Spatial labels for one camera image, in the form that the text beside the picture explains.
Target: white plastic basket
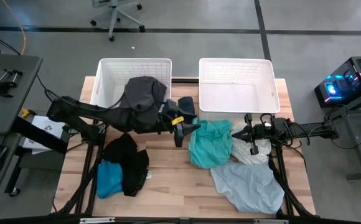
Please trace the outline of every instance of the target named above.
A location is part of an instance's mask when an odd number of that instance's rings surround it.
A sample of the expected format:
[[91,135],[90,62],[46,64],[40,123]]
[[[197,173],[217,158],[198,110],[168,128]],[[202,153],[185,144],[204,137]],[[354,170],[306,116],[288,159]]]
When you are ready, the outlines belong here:
[[130,78],[150,76],[167,87],[164,99],[171,98],[172,62],[158,58],[104,58],[99,61],[91,104],[109,107],[124,92]]
[[272,63],[262,59],[202,58],[200,119],[244,122],[245,113],[277,113],[280,103]]

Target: wooden table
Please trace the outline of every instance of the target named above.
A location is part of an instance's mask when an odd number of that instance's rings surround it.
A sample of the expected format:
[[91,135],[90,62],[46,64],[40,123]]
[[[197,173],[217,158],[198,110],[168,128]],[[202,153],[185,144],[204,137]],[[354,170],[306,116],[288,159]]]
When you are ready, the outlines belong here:
[[[95,77],[85,77],[80,101],[89,103]],[[276,79],[281,111],[277,117],[294,119],[288,96],[286,80]],[[192,96],[196,111],[199,111],[198,84],[172,84],[172,99]],[[121,136],[122,133],[108,128],[106,142]],[[209,169],[200,169],[190,163],[186,138],[182,148],[176,148],[172,134],[157,135],[130,133],[138,144],[138,149],[146,149],[150,158],[149,170],[152,179],[146,180],[136,197],[126,197],[122,193],[107,199],[96,197],[93,215],[106,217],[194,217],[194,218],[268,218],[271,215],[240,213],[215,190]],[[80,136],[74,136],[69,147],[78,144]],[[59,210],[73,195],[80,184],[87,145],[68,152],[65,156],[62,173],[55,196]],[[95,160],[94,149],[91,165]],[[283,152],[288,183],[300,202],[311,213],[315,213],[311,190],[304,162],[296,152],[284,148]],[[90,185],[85,191],[82,212],[88,202]]]

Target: blue led light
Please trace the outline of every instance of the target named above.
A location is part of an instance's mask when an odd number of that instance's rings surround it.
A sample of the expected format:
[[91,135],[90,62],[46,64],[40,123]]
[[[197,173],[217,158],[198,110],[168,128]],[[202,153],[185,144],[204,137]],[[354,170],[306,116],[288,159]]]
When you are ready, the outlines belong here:
[[330,94],[335,94],[336,93],[333,85],[328,85],[327,90],[329,91]]

